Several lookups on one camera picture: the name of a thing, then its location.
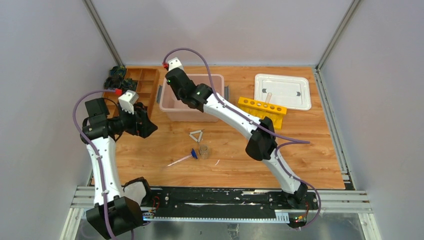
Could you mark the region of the clay pipe triangle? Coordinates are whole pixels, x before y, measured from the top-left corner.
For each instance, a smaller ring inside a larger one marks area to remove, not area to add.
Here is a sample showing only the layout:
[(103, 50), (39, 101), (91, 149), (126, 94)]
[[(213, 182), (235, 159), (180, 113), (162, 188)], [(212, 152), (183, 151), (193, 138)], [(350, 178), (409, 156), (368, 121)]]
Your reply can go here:
[(189, 137), (192, 138), (196, 143), (200, 143), (203, 139), (203, 130), (195, 130), (189, 133)]

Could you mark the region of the small glass jar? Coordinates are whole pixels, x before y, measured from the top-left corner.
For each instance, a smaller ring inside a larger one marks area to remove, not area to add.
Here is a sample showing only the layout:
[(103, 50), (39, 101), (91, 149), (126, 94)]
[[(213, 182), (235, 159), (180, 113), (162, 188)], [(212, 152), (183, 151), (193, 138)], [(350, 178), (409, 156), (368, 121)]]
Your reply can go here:
[(207, 145), (201, 144), (198, 152), (202, 159), (208, 159), (210, 156), (210, 148)]

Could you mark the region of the clear glass test tube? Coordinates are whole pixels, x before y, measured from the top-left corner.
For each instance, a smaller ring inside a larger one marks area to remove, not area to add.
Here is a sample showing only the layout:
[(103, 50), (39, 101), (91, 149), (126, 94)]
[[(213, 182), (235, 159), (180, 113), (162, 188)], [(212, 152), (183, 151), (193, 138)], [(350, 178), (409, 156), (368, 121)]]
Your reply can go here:
[(266, 99), (265, 99), (265, 103), (266, 104), (269, 104), (270, 103), (270, 101), (271, 101), (271, 98), (272, 98), (272, 93), (271, 92), (268, 92), (267, 93), (267, 95), (266, 95)]

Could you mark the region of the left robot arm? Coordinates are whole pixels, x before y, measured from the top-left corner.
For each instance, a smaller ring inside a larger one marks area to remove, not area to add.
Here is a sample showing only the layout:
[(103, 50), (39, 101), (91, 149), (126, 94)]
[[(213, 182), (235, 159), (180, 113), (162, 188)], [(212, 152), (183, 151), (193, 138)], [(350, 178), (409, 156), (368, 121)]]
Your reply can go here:
[(121, 185), (118, 174), (117, 139), (123, 133), (145, 139), (158, 129), (150, 121), (146, 106), (136, 102), (132, 107), (132, 113), (120, 109), (118, 116), (109, 118), (104, 98), (85, 102), (88, 116), (80, 128), (80, 138), (90, 155), (95, 180), (94, 206), (86, 212), (86, 219), (106, 240), (115, 240), (144, 225), (141, 207), (153, 201), (152, 190), (144, 177)]

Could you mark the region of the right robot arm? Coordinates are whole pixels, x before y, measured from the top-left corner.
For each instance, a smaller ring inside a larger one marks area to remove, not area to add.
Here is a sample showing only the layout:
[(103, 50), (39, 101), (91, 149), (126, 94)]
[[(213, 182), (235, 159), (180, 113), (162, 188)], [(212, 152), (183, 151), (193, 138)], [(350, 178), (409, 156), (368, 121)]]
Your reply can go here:
[(277, 179), (286, 204), (298, 209), (306, 201), (308, 186), (291, 170), (276, 142), (272, 120), (252, 116), (204, 83), (195, 84), (181, 68), (169, 69), (165, 75), (177, 100), (191, 109), (212, 115), (236, 129), (247, 140), (245, 151), (252, 159), (264, 163)]

